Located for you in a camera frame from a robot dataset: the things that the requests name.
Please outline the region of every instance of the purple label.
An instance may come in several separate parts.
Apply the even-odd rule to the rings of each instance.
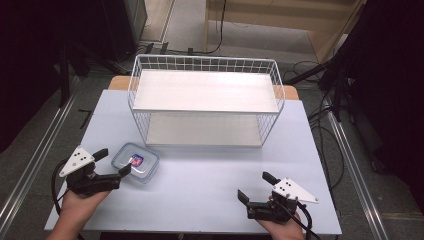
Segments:
[[[134,167],[139,167],[141,165],[141,163],[143,163],[143,157],[138,155],[138,154],[134,154],[129,161]]]

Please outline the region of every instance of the white shelf board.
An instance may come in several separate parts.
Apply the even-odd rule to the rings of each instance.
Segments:
[[[133,110],[278,114],[269,74],[142,70]]]
[[[255,115],[153,113],[146,145],[260,147]]]

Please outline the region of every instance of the black gripper mount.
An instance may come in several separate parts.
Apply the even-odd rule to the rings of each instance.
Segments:
[[[271,185],[280,182],[280,179],[268,172],[263,172],[262,178]],[[237,192],[237,197],[246,206],[248,219],[287,222],[291,219],[287,211],[294,215],[297,208],[296,200],[287,199],[274,191],[271,192],[271,200],[268,202],[250,202],[249,198],[240,190]]]
[[[106,148],[94,153],[94,162],[99,161],[108,154],[108,149]],[[121,179],[131,172],[131,163],[129,163],[121,168],[117,174],[99,175],[94,172],[94,162],[70,173],[66,177],[68,188],[74,193],[91,196],[98,192],[118,189]]]

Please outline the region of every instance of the food container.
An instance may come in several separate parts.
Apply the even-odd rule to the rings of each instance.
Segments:
[[[148,183],[159,166],[159,156],[134,143],[126,143],[112,160],[112,166],[121,169],[131,163],[130,176],[141,183]]]

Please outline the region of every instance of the wire rack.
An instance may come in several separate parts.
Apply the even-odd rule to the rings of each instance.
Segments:
[[[271,59],[250,59],[250,58],[227,58],[227,57],[203,57],[203,56],[181,56],[181,55],[138,55],[135,59],[134,69],[128,88],[128,104],[132,111],[134,120],[140,131],[141,137],[146,145],[148,141],[149,128],[151,126],[154,112],[140,112],[133,109],[140,85],[140,77],[143,70],[178,70],[178,71],[208,71],[208,72],[240,72],[240,73],[262,73],[269,74],[275,94],[277,114],[255,114],[256,128],[258,132],[259,144],[265,143],[272,127],[279,117],[283,107],[285,92],[281,82],[277,63]],[[203,117],[213,119],[211,113],[205,113]]]

